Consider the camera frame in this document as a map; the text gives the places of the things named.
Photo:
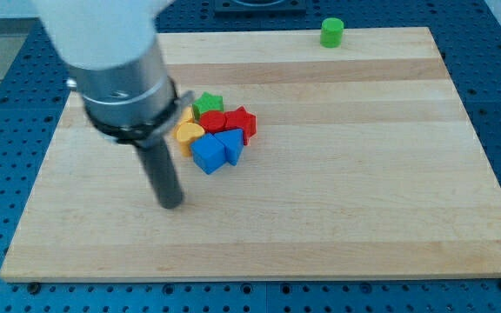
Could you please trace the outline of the yellow block behind arm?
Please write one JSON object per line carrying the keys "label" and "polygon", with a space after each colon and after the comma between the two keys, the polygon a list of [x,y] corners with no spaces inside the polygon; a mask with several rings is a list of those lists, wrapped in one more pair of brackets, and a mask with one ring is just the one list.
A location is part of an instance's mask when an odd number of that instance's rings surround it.
{"label": "yellow block behind arm", "polygon": [[177,121],[176,126],[173,128],[173,130],[171,132],[172,137],[177,138],[177,132],[183,124],[194,123],[194,122],[195,122],[195,118],[194,118],[194,113],[193,113],[192,107],[188,106],[188,107],[184,108],[179,120]]}

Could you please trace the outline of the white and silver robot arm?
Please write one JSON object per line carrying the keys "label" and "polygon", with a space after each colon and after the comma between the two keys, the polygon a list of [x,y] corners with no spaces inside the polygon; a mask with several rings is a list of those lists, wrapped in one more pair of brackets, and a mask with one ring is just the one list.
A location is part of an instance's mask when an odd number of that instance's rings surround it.
{"label": "white and silver robot arm", "polygon": [[35,0],[68,85],[92,124],[119,143],[150,147],[180,116],[156,16],[173,0]]}

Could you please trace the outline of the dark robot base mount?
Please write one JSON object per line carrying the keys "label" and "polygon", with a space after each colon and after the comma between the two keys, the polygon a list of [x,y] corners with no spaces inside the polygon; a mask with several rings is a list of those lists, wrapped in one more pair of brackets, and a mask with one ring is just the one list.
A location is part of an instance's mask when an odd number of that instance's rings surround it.
{"label": "dark robot base mount", "polygon": [[212,0],[216,14],[303,13],[305,0]]}

